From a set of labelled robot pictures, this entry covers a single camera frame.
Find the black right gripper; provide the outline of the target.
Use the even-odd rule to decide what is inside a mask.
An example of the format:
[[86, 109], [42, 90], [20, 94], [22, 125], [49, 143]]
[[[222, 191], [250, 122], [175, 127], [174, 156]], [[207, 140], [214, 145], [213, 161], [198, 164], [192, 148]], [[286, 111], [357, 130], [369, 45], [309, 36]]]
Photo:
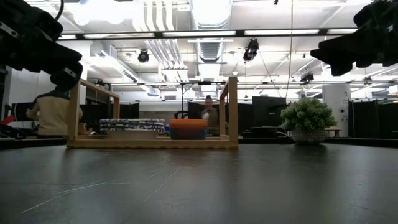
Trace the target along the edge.
[[397, 1], [373, 1], [355, 16], [354, 23], [359, 38], [358, 59], [356, 39], [329, 39], [310, 51], [316, 59], [330, 64], [331, 75], [342, 76], [357, 67], [381, 64], [389, 67], [397, 63]]

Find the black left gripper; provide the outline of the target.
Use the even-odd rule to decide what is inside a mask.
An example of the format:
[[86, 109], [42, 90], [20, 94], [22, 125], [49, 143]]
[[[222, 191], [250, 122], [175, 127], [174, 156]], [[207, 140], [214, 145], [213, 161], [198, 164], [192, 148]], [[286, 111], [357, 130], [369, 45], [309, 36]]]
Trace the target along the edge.
[[1, 65], [16, 70], [55, 70], [50, 81], [71, 90], [80, 80], [82, 54], [55, 43], [63, 31], [51, 14], [22, 0], [1, 0]]

